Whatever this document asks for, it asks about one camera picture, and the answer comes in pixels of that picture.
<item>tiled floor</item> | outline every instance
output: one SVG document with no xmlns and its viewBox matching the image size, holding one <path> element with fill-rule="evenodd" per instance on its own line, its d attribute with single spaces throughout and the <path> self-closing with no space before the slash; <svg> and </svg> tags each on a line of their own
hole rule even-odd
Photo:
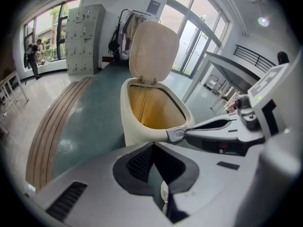
<svg viewBox="0 0 303 227">
<path fill-rule="evenodd" d="M 121 71 L 115 68 L 108 70 L 108 73 L 106 71 L 104 69 L 96 75 L 95 84 L 92 83 L 87 88 L 85 95 L 71 110 L 54 158 L 54 176 L 87 157 L 124 146 L 119 104 L 120 88 L 131 75 L 127 68 Z M 9 130 L 9 135 L 1 142 L 1 151 L 12 180 L 22 193 L 28 192 L 28 184 L 25 181 L 27 157 L 42 117 L 64 88 L 71 81 L 80 79 L 81 77 L 71 78 L 66 72 L 44 75 L 37 81 L 30 79 L 24 86 L 29 97 L 27 103 L 20 89 L 16 89 L 19 99 L 16 104 L 18 112 L 14 112 L 12 108 L 7 110 L 3 123 Z M 191 80 L 170 73 L 163 83 L 182 98 Z M 215 116 L 209 108 L 215 99 L 214 94 L 198 85 L 186 103 L 196 123 Z"/>
</svg>

